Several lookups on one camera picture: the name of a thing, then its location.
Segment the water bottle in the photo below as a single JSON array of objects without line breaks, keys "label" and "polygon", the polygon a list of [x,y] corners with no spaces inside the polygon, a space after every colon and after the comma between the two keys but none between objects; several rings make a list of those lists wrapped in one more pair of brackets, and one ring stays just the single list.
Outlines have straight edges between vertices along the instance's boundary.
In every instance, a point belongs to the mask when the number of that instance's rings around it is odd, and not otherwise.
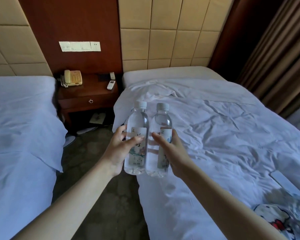
[{"label": "water bottle", "polygon": [[[169,104],[158,103],[157,113],[150,123],[150,133],[160,133],[169,143],[172,137],[172,121],[168,115]],[[164,177],[168,174],[169,161],[161,146],[157,145],[152,136],[149,140],[145,171],[152,177]]]},{"label": "water bottle", "polygon": [[126,139],[139,135],[145,137],[141,143],[130,149],[124,159],[124,170],[131,175],[139,175],[145,171],[149,136],[149,118],[146,114],[146,108],[147,102],[136,101],[133,113],[128,118]]}]

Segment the wall switch panel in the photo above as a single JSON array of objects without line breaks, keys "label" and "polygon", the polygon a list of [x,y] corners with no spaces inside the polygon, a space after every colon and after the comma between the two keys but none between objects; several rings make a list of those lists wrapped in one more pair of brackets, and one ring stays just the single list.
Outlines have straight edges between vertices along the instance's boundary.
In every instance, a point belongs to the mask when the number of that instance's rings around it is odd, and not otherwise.
[{"label": "wall switch panel", "polygon": [[95,41],[59,41],[62,52],[101,51],[100,42]]}]

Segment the mattress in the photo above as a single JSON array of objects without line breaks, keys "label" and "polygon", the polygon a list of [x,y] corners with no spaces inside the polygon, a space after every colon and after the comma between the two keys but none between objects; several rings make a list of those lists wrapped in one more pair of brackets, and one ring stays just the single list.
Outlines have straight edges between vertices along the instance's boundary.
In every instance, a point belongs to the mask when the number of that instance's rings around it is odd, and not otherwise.
[{"label": "mattress", "polygon": [[10,239],[52,200],[67,130],[48,76],[0,77],[0,239]]},{"label": "mattress", "polygon": [[[248,207],[275,203],[280,186],[269,175],[275,170],[300,190],[300,131],[240,85],[192,77],[134,83],[114,106],[114,130],[135,100],[148,102],[149,117],[157,102],[169,103],[191,159]],[[137,180],[150,239],[226,239],[171,168],[165,178],[142,174]]]},{"label": "mattress", "polygon": [[140,70],[125,72],[122,80],[124,87],[137,82],[146,82],[151,79],[166,79],[166,78],[200,78],[200,79],[225,79],[218,73],[204,66],[185,66],[185,67],[168,67],[149,70]]}]

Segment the white bottle cap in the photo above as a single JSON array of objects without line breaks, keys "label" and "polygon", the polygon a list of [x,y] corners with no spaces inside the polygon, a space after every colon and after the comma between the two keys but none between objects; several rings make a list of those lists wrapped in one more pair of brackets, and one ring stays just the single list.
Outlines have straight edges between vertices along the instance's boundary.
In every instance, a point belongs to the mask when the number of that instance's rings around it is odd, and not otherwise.
[{"label": "white bottle cap", "polygon": [[135,108],[140,108],[140,109],[146,109],[147,108],[147,102],[144,102],[144,101],[135,101],[134,102],[134,107]]},{"label": "white bottle cap", "polygon": [[157,110],[169,111],[169,104],[157,103]]}]

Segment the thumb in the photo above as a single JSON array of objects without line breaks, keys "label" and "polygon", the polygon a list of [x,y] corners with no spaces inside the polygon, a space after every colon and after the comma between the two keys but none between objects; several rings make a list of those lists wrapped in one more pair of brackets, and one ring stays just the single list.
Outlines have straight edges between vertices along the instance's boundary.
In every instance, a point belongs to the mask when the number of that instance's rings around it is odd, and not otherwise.
[{"label": "thumb", "polygon": [[152,132],[152,138],[160,145],[163,149],[167,149],[170,146],[170,143],[162,136],[155,132]]},{"label": "thumb", "polygon": [[127,147],[132,148],[138,143],[141,143],[145,139],[144,136],[134,136],[130,138],[129,140],[125,141],[124,143],[126,144]]}]

